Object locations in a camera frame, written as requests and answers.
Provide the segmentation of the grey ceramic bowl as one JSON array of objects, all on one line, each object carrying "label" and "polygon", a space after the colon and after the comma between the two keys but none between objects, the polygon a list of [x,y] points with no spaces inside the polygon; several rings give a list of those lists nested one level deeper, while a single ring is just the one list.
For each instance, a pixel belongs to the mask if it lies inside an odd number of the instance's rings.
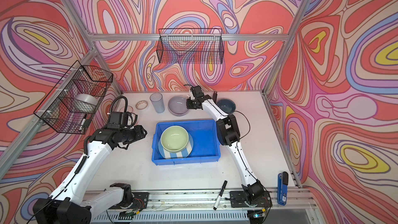
[{"label": "grey ceramic bowl", "polygon": [[183,96],[173,96],[168,102],[168,110],[174,116],[183,116],[188,113],[187,98]]}]

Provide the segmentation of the marker in left basket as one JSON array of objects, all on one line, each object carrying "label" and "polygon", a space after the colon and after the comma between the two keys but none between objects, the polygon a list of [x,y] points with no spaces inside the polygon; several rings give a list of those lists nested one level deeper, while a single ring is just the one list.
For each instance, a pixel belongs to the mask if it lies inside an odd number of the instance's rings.
[{"label": "marker in left basket", "polygon": [[84,117],[79,125],[79,131],[82,131],[84,129],[84,124],[85,124],[86,120],[87,120],[87,114],[84,114]]}]

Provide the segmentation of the blue handheld device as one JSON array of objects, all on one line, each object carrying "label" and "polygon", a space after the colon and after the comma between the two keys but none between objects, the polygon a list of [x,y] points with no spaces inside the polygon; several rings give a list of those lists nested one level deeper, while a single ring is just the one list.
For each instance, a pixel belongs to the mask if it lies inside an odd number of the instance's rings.
[{"label": "blue handheld device", "polygon": [[278,186],[277,186],[277,202],[279,205],[285,206],[287,203],[289,174],[282,172],[278,174]]}]

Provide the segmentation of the black flashlight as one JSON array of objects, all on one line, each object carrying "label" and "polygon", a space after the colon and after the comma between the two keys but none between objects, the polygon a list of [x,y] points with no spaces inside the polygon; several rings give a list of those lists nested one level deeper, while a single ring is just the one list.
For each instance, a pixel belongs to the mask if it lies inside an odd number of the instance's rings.
[{"label": "black flashlight", "polygon": [[217,91],[214,91],[213,94],[212,94],[212,99],[213,99],[213,101],[214,101],[215,103],[217,102],[217,97],[218,97],[218,92],[217,92]]}]

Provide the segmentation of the blue plastic bin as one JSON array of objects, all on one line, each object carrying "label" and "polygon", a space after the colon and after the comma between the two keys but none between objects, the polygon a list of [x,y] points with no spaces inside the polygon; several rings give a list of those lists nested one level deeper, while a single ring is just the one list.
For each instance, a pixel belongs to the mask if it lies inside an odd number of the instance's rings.
[{"label": "blue plastic bin", "polygon": [[[187,130],[189,143],[181,152],[171,153],[161,145],[161,135],[175,125]],[[217,162],[221,156],[219,146],[213,120],[159,122],[153,135],[151,160],[157,166]]]}]

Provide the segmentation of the clear tape roll in basket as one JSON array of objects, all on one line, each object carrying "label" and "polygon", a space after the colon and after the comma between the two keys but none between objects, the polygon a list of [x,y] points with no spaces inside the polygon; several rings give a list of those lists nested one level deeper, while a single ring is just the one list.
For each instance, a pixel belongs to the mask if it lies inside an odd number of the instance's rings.
[{"label": "clear tape roll in basket", "polygon": [[95,111],[98,104],[98,99],[89,94],[78,94],[73,102],[73,107],[76,111],[85,114],[91,114]]}]

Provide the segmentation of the dark teal bowl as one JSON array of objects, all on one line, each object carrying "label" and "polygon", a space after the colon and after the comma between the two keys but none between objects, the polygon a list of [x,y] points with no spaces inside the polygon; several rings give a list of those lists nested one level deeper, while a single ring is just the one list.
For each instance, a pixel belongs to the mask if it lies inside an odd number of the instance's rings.
[{"label": "dark teal bowl", "polygon": [[217,106],[225,113],[232,114],[236,110],[236,104],[230,99],[220,99]]}]

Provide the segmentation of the black marker on front rail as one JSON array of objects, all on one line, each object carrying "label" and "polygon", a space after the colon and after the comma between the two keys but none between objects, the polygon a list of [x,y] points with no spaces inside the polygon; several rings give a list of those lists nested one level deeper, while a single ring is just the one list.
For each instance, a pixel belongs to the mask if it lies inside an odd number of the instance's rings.
[{"label": "black marker on front rail", "polygon": [[222,196],[223,196],[223,193],[224,193],[224,191],[225,191],[225,189],[226,189],[227,183],[228,183],[228,181],[225,180],[224,183],[223,183],[223,185],[222,185],[221,190],[219,191],[219,194],[218,194],[218,196],[217,196],[217,198],[216,198],[216,202],[214,203],[214,206],[213,206],[213,210],[215,210],[215,211],[217,210],[217,208],[218,208],[218,206],[219,206],[219,204],[220,204],[220,201],[221,201],[221,198],[222,198]]}]

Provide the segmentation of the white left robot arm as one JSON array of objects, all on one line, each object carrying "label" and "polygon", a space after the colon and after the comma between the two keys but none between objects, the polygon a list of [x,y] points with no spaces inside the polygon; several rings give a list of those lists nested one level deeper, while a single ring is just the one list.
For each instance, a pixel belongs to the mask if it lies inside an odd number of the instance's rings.
[{"label": "white left robot arm", "polygon": [[131,186],[124,183],[114,183],[88,201],[84,195],[115,148],[127,150],[146,137],[147,131],[137,125],[137,119],[137,114],[127,111],[112,112],[106,124],[85,139],[84,153],[71,172],[50,196],[34,204],[33,217],[39,224],[89,224],[110,207],[128,208],[134,203]]}]

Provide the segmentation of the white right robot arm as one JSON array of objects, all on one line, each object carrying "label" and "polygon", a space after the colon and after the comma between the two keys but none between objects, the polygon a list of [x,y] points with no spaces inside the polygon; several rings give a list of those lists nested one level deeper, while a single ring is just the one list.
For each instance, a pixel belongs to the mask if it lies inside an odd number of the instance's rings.
[{"label": "white right robot arm", "polygon": [[245,157],[236,117],[217,106],[212,97],[205,94],[200,86],[190,84],[187,86],[190,94],[186,100],[187,109],[203,110],[216,122],[219,143],[228,149],[240,173],[245,201],[249,205],[254,205],[264,196],[265,187],[257,179]]}]

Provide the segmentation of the pink translucent plastic cup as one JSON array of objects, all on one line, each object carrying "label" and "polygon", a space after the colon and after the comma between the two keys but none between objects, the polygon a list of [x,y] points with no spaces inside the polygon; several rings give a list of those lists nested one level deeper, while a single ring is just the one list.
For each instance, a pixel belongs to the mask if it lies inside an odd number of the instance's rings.
[{"label": "pink translucent plastic cup", "polygon": [[[125,106],[121,106],[118,110],[119,110],[120,112],[125,112],[124,108],[125,108]],[[133,112],[134,112],[133,107],[132,107],[132,106],[127,106],[126,112],[133,113]]]}]

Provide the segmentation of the blue frosted plastic cup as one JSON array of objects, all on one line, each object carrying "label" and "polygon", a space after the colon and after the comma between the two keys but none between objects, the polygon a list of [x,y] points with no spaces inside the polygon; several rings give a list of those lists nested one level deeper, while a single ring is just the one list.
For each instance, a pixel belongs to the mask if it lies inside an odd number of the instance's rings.
[{"label": "blue frosted plastic cup", "polygon": [[165,111],[163,95],[161,93],[153,93],[150,96],[150,101],[157,113],[163,113]]}]

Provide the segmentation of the roll of double-sided tape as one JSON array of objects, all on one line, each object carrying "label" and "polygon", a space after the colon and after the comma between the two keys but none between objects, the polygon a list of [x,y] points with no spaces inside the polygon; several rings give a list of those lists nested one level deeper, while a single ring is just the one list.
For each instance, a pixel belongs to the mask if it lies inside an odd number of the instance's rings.
[{"label": "roll of double-sided tape", "polygon": [[145,110],[148,107],[148,102],[145,100],[140,100],[136,103],[136,109],[139,111]]}]

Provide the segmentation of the light green bowl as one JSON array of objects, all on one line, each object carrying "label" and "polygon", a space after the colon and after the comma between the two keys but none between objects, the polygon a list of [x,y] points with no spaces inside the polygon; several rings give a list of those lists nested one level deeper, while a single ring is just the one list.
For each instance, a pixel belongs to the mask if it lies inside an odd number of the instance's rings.
[{"label": "light green bowl", "polygon": [[185,128],[174,125],[162,132],[160,142],[167,151],[178,152],[187,146],[189,134]]}]

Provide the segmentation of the aluminium front rail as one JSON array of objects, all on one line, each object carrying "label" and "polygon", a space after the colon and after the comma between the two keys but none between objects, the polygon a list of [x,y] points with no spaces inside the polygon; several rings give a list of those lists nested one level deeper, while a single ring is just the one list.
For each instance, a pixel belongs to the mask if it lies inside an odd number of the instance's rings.
[{"label": "aluminium front rail", "polygon": [[[277,202],[277,190],[271,188],[269,195],[261,199],[248,203],[244,200],[243,193],[237,188],[226,189],[221,197],[218,211],[232,209],[262,209],[271,207],[272,209],[308,209],[316,208],[313,195],[304,189],[289,188],[286,205]],[[218,189],[207,190],[147,190],[132,191],[132,202],[123,203],[117,207],[115,203],[110,209],[123,210],[144,210],[144,211],[213,211],[217,197]]]}]

